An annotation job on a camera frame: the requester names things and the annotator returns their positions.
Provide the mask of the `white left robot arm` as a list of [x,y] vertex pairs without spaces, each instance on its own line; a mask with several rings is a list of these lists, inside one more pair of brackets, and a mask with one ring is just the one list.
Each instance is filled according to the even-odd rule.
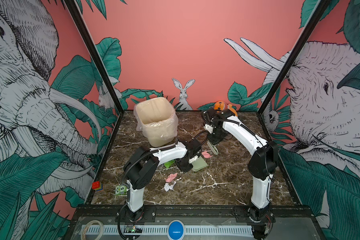
[[177,141],[160,148],[139,147],[124,165],[122,183],[127,187],[126,203],[119,210],[118,221],[125,223],[154,222],[156,207],[144,205],[144,190],[157,168],[175,161],[181,172],[188,172],[202,154],[202,144],[193,139]]

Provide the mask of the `green plastic dustpan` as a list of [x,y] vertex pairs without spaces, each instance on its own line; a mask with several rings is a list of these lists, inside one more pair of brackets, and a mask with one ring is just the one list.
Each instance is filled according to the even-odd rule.
[[192,166],[193,166],[192,171],[198,172],[198,171],[206,168],[208,166],[208,164],[206,163],[204,158],[202,156],[200,156],[199,158],[197,158],[195,161],[192,162]]

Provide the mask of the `beige bin with plastic liner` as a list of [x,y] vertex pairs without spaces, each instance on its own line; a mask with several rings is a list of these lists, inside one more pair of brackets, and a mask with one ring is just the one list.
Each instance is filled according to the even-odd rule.
[[178,135],[178,117],[174,106],[164,97],[153,98],[134,107],[137,131],[142,132],[154,148],[164,146]]

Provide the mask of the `green hand brush white bristles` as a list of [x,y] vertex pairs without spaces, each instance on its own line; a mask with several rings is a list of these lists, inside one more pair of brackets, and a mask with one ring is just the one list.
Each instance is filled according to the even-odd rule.
[[217,156],[219,154],[217,147],[215,145],[213,145],[210,141],[207,141],[207,145],[214,155]]

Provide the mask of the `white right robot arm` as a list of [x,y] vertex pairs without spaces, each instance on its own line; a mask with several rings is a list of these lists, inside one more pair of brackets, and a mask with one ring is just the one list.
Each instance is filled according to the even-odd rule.
[[253,177],[251,205],[248,209],[250,219],[255,223],[270,220],[272,207],[270,189],[278,166],[278,145],[258,136],[240,121],[230,109],[217,111],[213,108],[201,113],[208,131],[208,140],[214,146],[230,134],[251,154],[248,171]]

